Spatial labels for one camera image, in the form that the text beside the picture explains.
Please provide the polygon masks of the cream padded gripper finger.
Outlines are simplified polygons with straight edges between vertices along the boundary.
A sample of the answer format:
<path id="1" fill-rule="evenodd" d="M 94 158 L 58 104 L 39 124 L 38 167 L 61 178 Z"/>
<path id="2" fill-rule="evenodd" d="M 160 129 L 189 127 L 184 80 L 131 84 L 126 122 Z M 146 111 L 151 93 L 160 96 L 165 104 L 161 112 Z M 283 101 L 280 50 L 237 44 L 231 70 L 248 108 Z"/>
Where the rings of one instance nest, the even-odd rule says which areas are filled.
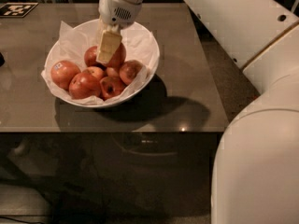
<path id="1" fill-rule="evenodd" d="M 121 29 L 118 25 L 112 26 L 101 23 L 97 30 L 96 61 L 109 63 L 121 41 Z"/>

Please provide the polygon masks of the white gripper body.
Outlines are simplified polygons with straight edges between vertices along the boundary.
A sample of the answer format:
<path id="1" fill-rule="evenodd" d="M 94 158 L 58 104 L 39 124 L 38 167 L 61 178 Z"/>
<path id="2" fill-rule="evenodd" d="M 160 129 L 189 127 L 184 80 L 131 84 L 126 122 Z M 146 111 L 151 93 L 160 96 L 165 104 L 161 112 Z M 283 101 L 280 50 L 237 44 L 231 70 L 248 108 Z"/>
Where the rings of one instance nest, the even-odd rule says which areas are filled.
<path id="1" fill-rule="evenodd" d="M 99 0 L 99 14 L 107 25 L 130 26 L 141 9 L 142 0 Z"/>

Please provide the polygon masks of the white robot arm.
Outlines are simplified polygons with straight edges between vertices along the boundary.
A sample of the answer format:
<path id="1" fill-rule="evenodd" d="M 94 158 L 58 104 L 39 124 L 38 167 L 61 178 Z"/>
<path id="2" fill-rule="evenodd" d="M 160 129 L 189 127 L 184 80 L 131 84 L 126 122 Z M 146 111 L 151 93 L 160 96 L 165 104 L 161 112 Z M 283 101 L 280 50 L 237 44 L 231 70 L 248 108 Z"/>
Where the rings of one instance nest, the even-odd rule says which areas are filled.
<path id="1" fill-rule="evenodd" d="M 260 93 L 213 166 L 211 224 L 299 224 L 299 19 L 275 0 L 183 0 Z"/>

